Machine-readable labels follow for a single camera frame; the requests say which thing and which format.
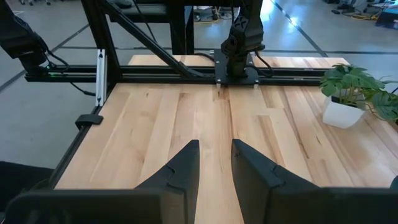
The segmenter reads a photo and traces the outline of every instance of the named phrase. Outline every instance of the concrete floor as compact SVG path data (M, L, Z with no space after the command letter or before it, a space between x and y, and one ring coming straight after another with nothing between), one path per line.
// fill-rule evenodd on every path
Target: concrete floor
M46 6L22 6L7 0L14 11L70 64L94 64L96 50L80 1L53 2ZM262 20L263 55L291 57L344 57L369 69L375 77L390 75L398 80L398 30L374 26L374 21L357 21L330 11L335 5L322 0L264 0ZM228 35L230 20L195 24L197 48L219 48ZM159 44L171 47L167 24L151 24ZM143 24L140 27L147 31ZM142 46L117 24L110 24L115 46ZM121 64L147 50L118 50ZM92 97L82 95L69 84L27 83L18 60L0 50L0 161L54 168L77 133L74 121L89 113ZM92 84L78 84L93 90Z

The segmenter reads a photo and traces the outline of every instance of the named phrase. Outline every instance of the wooden table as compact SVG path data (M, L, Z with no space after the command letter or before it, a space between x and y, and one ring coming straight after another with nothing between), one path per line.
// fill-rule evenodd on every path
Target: wooden table
M187 65L207 58L178 56ZM273 67L330 67L342 58L264 58ZM134 56L134 65L162 65ZM349 129L322 123L317 87L118 84L56 189L133 189L191 139L200 141L196 223L243 223L231 173L239 138L320 186L388 187L398 174L398 134L370 114Z

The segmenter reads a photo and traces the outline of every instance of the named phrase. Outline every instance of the wooden tabletop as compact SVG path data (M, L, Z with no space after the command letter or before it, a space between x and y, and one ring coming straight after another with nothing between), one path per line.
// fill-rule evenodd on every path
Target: wooden tabletop
M207 58L177 56L187 65ZM267 58L273 67L331 67L342 58ZM137 55L134 65L163 65ZM257 66L262 66L255 59ZM371 114L349 129L322 123L317 87L118 84L56 189L133 189L186 143L200 141L196 223L243 223L231 173L239 138L320 186L388 187L398 174L398 133Z

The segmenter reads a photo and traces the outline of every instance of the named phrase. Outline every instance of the black mount plate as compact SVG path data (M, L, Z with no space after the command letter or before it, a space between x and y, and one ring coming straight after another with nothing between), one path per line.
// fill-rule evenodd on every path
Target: black mount plate
M226 73L227 56L225 56L220 49L214 50L215 60L215 76L216 83L223 85L255 85L259 84L259 75L253 68L247 68L245 70L248 75L245 78L229 77ZM248 65L253 64L253 58L248 55Z

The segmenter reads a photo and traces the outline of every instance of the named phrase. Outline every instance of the white flower pot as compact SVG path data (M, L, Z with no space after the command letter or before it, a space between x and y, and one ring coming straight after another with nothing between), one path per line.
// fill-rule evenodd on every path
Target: white flower pot
M331 96L326 98L323 108L323 122L338 128L349 128L354 125L365 112L365 103L358 103L358 107L335 103Z

